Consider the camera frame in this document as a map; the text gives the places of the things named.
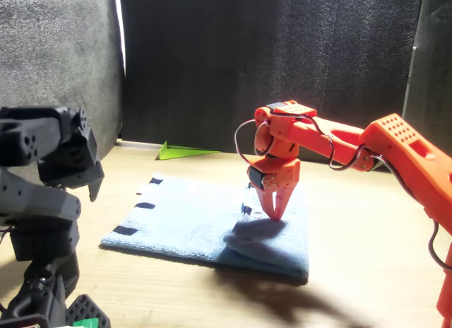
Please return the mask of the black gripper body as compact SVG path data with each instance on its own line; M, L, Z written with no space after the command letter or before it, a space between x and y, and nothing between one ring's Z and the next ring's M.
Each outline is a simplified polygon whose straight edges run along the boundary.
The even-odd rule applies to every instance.
M38 165L38 172L41 181L48 187L60 187L77 189L79 187L88 187L90 178L105 176L100 165L88 169L75 169L69 167L49 165Z

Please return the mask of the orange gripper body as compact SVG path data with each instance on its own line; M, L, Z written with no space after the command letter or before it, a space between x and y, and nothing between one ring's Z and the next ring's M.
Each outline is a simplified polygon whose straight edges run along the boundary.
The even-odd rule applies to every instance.
M247 175L250 183L263 191L294 188L299 181L300 161L297 158L258 157L250 160Z

